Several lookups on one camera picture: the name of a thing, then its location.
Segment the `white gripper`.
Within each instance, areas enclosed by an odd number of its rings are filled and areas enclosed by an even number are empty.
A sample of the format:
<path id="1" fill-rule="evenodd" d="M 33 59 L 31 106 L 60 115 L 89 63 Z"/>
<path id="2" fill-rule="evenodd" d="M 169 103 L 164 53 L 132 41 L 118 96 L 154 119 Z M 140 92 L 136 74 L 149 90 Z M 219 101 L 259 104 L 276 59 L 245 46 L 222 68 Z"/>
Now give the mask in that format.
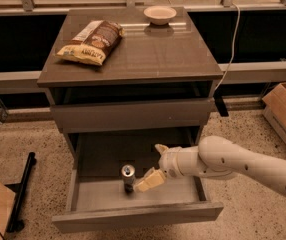
<path id="1" fill-rule="evenodd" d="M 159 167 L 152 167 L 137 180 L 133 189 L 135 192 L 146 192 L 165 183 L 166 177 L 178 179 L 186 176 L 200 177 L 207 170 L 205 163 L 199 158 L 198 147 L 173 147 L 155 144 L 160 154 Z"/>

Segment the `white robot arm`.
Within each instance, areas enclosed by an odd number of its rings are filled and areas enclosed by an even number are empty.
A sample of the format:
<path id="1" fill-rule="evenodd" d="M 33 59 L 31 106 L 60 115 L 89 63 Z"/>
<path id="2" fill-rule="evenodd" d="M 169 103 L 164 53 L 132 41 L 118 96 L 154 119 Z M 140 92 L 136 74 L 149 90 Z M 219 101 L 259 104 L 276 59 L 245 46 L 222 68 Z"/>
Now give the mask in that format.
<path id="1" fill-rule="evenodd" d="M 205 137 L 192 147 L 156 144 L 155 148 L 160 154 L 159 168 L 152 167 L 137 180 L 135 192 L 146 192 L 167 179 L 220 179 L 239 173 L 286 197 L 286 160 L 252 152 L 219 136 Z"/>

